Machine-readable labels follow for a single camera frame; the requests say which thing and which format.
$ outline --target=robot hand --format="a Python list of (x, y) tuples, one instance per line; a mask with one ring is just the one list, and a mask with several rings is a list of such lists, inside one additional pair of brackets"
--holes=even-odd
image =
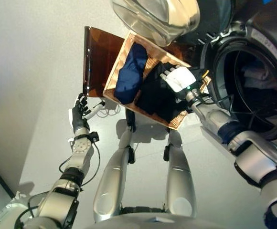
[(72, 121), (71, 125), (73, 127), (74, 133), (80, 128), (89, 128), (87, 120), (83, 117), (88, 111), (87, 97), (80, 93), (75, 101), (75, 105), (72, 108)]
[(93, 108), (89, 109), (87, 106), (87, 97), (80, 93), (75, 101), (74, 107), (69, 109), (69, 120), (73, 127), (74, 133), (81, 129), (90, 129), (87, 121), (93, 117), (101, 108), (105, 106), (105, 102), (101, 101)]

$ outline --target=washing machine drum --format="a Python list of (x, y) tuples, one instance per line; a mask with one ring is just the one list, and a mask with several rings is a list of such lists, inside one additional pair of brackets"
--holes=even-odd
[(204, 47), (202, 62), (211, 69), (215, 100), (248, 129), (277, 139), (277, 4), (231, 34)]

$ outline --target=white wall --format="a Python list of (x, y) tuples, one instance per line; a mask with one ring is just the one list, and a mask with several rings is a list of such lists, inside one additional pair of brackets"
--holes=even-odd
[(84, 26), (126, 34), (109, 0), (0, 1), (0, 174), (13, 192), (38, 123), (49, 120), (57, 142), (70, 136), (65, 111), (82, 88)]

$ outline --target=clear plastic panel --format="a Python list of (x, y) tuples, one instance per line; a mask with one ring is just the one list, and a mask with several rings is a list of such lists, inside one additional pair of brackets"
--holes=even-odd
[(113, 10), (130, 29), (167, 46), (178, 36), (197, 28), (196, 0), (112, 0)]

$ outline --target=blue cloth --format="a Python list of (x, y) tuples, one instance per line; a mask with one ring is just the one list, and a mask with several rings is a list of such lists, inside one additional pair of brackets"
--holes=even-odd
[(122, 103), (131, 103), (137, 94), (147, 62), (145, 48), (134, 43), (129, 51), (124, 66), (119, 70), (114, 96)]

